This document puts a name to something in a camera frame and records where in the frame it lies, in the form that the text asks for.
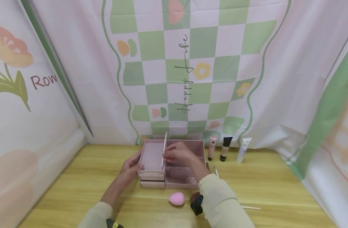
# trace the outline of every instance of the pink drawer organizer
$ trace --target pink drawer organizer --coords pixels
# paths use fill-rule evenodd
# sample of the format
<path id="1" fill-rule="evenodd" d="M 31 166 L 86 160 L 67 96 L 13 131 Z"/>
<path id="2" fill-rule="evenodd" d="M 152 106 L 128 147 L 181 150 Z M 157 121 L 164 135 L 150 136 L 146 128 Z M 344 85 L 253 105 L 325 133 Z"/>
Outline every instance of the pink drawer organizer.
<path id="1" fill-rule="evenodd" d="M 198 183 L 190 168 L 183 163 L 169 163 L 162 159 L 164 149 L 182 141 L 205 165 L 206 158 L 202 140 L 147 139 L 143 145 L 139 164 L 145 166 L 138 171 L 142 187 L 198 189 Z"/>

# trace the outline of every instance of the green and white checkered pattern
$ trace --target green and white checkered pattern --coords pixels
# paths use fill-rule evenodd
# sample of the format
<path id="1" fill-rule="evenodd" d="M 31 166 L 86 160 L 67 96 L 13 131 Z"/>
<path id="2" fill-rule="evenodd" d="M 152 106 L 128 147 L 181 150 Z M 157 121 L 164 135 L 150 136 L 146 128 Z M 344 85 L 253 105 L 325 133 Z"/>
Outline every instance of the green and white checkered pattern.
<path id="1" fill-rule="evenodd" d="M 286 10 L 278 2 L 113 0 L 109 36 L 141 138 L 167 131 L 170 139 L 237 139 L 249 118 L 244 98 Z M 184 102 L 188 111 L 181 110 Z"/>

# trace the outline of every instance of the sleeve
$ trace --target sleeve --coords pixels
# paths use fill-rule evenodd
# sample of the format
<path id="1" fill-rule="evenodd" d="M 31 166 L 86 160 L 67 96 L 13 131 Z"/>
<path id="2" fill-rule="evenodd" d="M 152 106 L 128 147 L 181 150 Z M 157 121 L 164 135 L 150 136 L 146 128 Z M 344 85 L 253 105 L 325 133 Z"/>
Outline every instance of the sleeve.
<path id="1" fill-rule="evenodd" d="M 228 184 L 215 174 L 199 182 L 205 218 L 213 228 L 255 228 Z"/>
<path id="2" fill-rule="evenodd" d="M 78 228 L 107 228 L 107 219 L 112 216 L 113 209 L 104 202 L 97 203 L 89 209 Z"/>

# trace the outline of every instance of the person's right hand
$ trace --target person's right hand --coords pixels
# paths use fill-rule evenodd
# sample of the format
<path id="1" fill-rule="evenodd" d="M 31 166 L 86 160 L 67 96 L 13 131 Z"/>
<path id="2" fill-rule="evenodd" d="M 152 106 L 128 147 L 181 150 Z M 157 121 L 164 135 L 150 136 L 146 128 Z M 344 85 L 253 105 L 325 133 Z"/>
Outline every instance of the person's right hand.
<path id="1" fill-rule="evenodd" d="M 164 157 L 164 161 L 170 163 L 188 163 L 191 159 L 196 158 L 195 154 L 183 142 L 177 142 L 166 147 L 162 156 Z"/>

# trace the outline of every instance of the pink beauty sponge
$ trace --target pink beauty sponge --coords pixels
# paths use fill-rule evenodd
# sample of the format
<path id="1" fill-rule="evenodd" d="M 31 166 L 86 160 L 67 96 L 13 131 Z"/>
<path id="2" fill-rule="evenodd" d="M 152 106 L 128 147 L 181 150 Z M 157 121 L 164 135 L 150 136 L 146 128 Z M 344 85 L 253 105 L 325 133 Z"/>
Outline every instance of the pink beauty sponge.
<path id="1" fill-rule="evenodd" d="M 181 192 L 175 192 L 169 197 L 169 202 L 175 206 L 181 206 L 184 204 L 184 195 Z"/>

